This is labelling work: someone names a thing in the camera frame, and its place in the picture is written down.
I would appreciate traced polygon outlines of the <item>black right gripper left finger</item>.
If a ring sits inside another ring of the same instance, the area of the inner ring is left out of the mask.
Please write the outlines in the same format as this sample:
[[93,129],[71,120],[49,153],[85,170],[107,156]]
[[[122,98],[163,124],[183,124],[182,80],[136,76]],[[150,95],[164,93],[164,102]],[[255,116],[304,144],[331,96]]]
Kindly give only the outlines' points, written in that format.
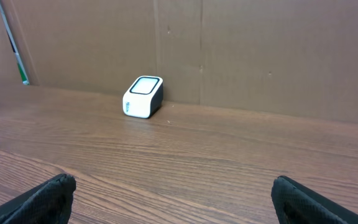
[[76,180],[59,174],[0,206],[0,224],[67,224]]

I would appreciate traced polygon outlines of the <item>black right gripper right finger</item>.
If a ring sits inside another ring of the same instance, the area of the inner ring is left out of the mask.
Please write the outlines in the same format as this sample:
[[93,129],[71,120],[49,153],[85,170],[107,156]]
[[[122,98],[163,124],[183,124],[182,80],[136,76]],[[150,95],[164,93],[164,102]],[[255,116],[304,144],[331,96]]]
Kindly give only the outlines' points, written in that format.
[[284,175],[271,198],[280,224],[358,224],[358,214]]

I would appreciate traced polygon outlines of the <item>white barcode scanner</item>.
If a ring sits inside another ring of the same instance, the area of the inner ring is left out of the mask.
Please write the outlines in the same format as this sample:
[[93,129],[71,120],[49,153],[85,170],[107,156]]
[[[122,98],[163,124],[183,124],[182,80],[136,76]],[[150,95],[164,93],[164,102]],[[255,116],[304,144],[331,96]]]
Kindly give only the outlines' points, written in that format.
[[147,119],[162,105],[163,79],[155,76],[140,76],[125,92],[122,110],[125,115]]

